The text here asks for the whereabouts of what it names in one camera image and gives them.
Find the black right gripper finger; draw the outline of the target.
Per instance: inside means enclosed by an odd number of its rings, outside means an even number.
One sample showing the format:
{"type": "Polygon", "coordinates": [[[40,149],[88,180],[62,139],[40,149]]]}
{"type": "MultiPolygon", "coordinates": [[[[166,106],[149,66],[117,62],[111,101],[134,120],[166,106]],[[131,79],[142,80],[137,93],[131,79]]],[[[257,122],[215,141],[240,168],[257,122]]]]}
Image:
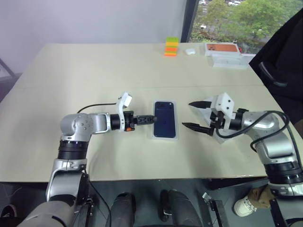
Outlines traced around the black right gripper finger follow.
{"type": "Polygon", "coordinates": [[[212,128],[203,127],[200,126],[199,124],[191,123],[191,122],[183,122],[182,124],[193,131],[204,133],[207,135],[212,135],[212,128]]]}
{"type": "Polygon", "coordinates": [[[189,103],[188,105],[193,106],[195,108],[206,109],[206,108],[211,107],[211,103],[212,102],[210,102],[210,101],[195,101],[195,102],[189,103]]]}

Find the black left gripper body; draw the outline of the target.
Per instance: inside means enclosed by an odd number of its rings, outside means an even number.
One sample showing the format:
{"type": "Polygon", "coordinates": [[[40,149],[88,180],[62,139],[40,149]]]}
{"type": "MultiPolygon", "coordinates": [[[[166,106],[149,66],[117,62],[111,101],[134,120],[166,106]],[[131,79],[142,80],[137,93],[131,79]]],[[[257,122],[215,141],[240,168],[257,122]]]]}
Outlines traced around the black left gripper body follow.
{"type": "Polygon", "coordinates": [[[124,111],[125,131],[134,131],[139,117],[139,115],[134,116],[134,111],[124,111]]]}

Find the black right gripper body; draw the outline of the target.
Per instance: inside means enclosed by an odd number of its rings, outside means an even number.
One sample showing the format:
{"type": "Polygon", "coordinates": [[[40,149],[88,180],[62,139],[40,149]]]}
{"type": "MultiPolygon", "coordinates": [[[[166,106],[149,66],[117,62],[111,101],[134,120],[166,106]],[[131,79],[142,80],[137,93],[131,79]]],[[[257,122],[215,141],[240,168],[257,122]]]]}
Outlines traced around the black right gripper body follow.
{"type": "Polygon", "coordinates": [[[210,120],[211,122],[208,135],[213,136],[214,132],[216,132],[216,134],[219,134],[219,129],[224,127],[225,123],[224,113],[222,111],[218,111],[218,113],[211,112],[210,120]]]}

